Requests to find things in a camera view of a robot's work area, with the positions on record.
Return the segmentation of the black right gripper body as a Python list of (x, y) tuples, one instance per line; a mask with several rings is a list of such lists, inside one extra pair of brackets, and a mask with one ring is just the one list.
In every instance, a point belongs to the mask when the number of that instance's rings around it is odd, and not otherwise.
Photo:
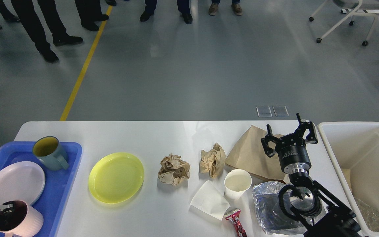
[(295, 169), (306, 172), (312, 166), (305, 144), (280, 142), (276, 145), (276, 152), (281, 170), (285, 174), (293, 174)]

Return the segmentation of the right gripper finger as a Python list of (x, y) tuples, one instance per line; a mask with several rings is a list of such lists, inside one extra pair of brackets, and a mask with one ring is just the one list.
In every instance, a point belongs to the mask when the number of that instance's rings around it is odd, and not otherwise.
[(306, 145), (306, 144), (317, 144), (318, 139), (316, 136), (316, 129), (311, 121), (302, 120), (299, 113), (296, 113), (299, 126), (295, 129), (294, 134), (294, 144), (295, 145)]
[[(264, 138), (261, 139), (261, 143), (263, 146), (263, 150), (265, 154), (268, 157), (273, 157), (275, 154), (278, 155), (278, 157), (284, 157), (283, 151), (283, 141), (286, 139), (286, 135), (276, 137), (272, 134), (272, 128), (269, 124), (266, 125), (267, 127), (267, 134)], [(272, 148), (269, 146), (269, 143), (272, 142), (275, 144), (275, 148)]]

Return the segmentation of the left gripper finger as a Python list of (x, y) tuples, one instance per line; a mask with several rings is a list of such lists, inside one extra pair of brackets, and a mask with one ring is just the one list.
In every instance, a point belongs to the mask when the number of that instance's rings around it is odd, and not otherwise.
[(15, 211), (15, 201), (0, 204), (0, 219), (9, 219)]

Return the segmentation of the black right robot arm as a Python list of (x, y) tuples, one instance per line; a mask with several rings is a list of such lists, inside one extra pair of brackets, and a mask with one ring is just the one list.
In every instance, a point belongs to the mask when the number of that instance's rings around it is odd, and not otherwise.
[(317, 144), (316, 129), (311, 121), (296, 114), (298, 127), (293, 133), (276, 137), (267, 125), (261, 139), (268, 157), (278, 155), (281, 171), (290, 183), (278, 194), (279, 207), (288, 218), (301, 222), (305, 237), (358, 237), (361, 227), (356, 214), (319, 182), (311, 179), (312, 167), (307, 144)]

